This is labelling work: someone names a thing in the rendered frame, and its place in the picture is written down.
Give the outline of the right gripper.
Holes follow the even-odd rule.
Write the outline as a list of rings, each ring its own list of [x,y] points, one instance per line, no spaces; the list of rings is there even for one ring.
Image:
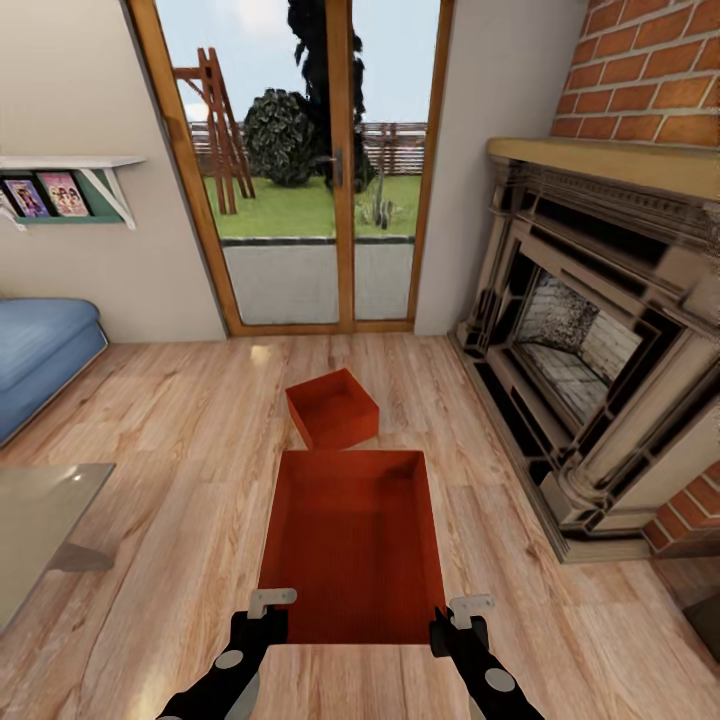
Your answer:
[[[480,614],[471,615],[471,629],[457,629],[451,623],[450,616],[454,612],[447,607],[448,618],[437,607],[435,609],[436,620],[430,622],[430,646],[432,654],[436,657],[453,658],[458,670],[460,670],[460,654],[468,646],[482,646],[488,650],[488,631],[486,619]]]

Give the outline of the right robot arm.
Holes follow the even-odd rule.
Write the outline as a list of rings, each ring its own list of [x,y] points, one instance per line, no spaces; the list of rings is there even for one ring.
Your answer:
[[[469,690],[471,720],[545,720],[530,704],[516,679],[490,654],[487,622],[480,615],[496,607],[494,595],[453,597],[448,618],[437,607],[430,622],[430,646],[436,657],[453,658]]]

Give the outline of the storage box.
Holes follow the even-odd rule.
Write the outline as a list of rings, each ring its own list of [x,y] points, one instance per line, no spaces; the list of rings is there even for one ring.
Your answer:
[[[378,432],[380,407],[347,369],[285,392],[291,418],[309,451],[349,449]]]
[[[430,645],[448,618],[423,450],[283,451],[257,590],[286,644]]]

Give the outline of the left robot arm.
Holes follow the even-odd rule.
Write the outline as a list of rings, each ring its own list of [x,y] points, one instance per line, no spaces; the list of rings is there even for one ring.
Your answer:
[[[248,720],[260,688],[259,665],[269,645],[285,644],[288,610],[274,604],[291,604],[294,588],[253,589],[248,611],[231,617],[230,643],[209,674],[186,693],[178,692],[155,720]]]

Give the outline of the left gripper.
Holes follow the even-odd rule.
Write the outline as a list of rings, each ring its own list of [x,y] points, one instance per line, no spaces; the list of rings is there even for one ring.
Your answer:
[[[269,645],[285,644],[288,638],[288,610],[267,609],[262,619],[247,619],[248,611],[237,611],[231,617],[230,642],[240,634],[252,632],[264,645],[266,653]]]

